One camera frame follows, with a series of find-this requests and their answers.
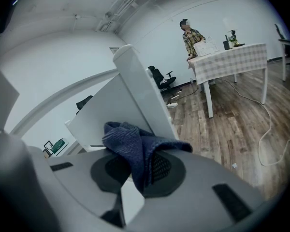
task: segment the white cable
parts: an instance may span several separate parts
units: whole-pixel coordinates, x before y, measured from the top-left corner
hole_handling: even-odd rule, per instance
[[[270,163],[270,164],[265,164],[265,163],[263,163],[263,162],[261,161],[261,158],[260,158],[260,142],[261,142],[261,140],[262,140],[262,139],[263,139],[263,138],[264,138],[264,137],[269,133],[269,131],[272,129],[272,125],[271,125],[271,115],[270,115],[269,111],[266,109],[266,107],[265,107],[263,104],[261,104],[259,101],[256,101],[256,100],[253,100],[253,99],[251,99],[251,98],[248,98],[248,97],[246,97],[246,96],[244,96],[244,95],[241,95],[241,94],[236,90],[236,88],[232,85],[232,83],[230,83],[229,81],[224,80],[224,79],[221,79],[221,78],[218,78],[218,79],[220,79],[220,80],[222,80],[222,81],[225,81],[225,82],[229,83],[229,84],[234,88],[235,92],[236,92],[239,96],[244,97],[244,98],[246,98],[246,99],[248,99],[248,100],[250,100],[250,101],[252,101],[252,102],[256,102],[256,103],[260,104],[260,105],[261,105],[261,106],[266,110],[267,114],[269,115],[269,119],[270,119],[270,127],[269,127],[269,129],[267,130],[267,132],[266,132],[266,133],[265,133],[265,134],[260,138],[259,143],[258,143],[258,157],[259,157],[259,161],[260,161],[261,165],[264,166],[264,167],[268,167],[268,166],[276,165],[276,164],[278,164],[279,162],[281,162],[281,161],[283,160],[284,156],[285,156],[286,151],[287,151],[287,146],[288,146],[288,143],[290,142],[290,139],[286,142],[286,146],[285,146],[284,152],[283,152],[281,158],[280,158],[277,162],[273,162],[273,163]]]

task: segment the mesh grille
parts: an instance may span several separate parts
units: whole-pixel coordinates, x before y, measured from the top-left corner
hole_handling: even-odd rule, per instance
[[[154,153],[151,162],[152,183],[168,176],[171,167],[169,160]]]

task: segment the black office chair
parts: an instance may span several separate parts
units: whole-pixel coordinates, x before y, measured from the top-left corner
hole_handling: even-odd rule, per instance
[[[153,77],[154,77],[154,80],[155,80],[155,82],[156,82],[158,88],[159,88],[160,90],[167,89],[168,92],[169,92],[172,96],[174,96],[174,94],[172,94],[172,93],[170,92],[170,88],[171,88],[171,87],[170,87],[170,84],[172,84],[172,83],[176,80],[176,77],[171,77],[171,73],[172,73],[173,71],[167,73],[167,75],[169,75],[170,79],[168,79],[165,83],[160,84],[161,81],[164,79],[163,75],[162,75],[162,74],[160,73],[160,71],[159,71],[158,69],[156,69],[154,66],[149,66],[148,68],[149,68],[149,69],[151,70],[151,72],[153,73]]]
[[[279,27],[275,24],[275,27],[276,27],[276,31],[277,33],[279,34],[280,36],[280,41],[288,41],[285,39],[285,37],[281,34],[280,30],[279,30]],[[290,58],[290,45],[285,45],[285,54],[288,58]]]
[[[86,99],[83,99],[82,101],[78,102],[76,104],[77,109],[80,111],[92,97],[93,97],[92,95],[89,95]]]

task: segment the blue cloth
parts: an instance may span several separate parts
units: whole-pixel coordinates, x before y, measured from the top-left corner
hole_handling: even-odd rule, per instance
[[[102,142],[105,147],[126,159],[131,167],[134,184],[140,192],[144,186],[151,183],[151,158],[156,149],[192,152],[192,147],[188,143],[156,137],[127,122],[105,123]]]

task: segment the white tablecloth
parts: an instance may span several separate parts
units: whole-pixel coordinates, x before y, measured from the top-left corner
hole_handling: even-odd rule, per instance
[[[197,84],[227,75],[267,68],[266,44],[251,44],[196,57],[188,61]]]

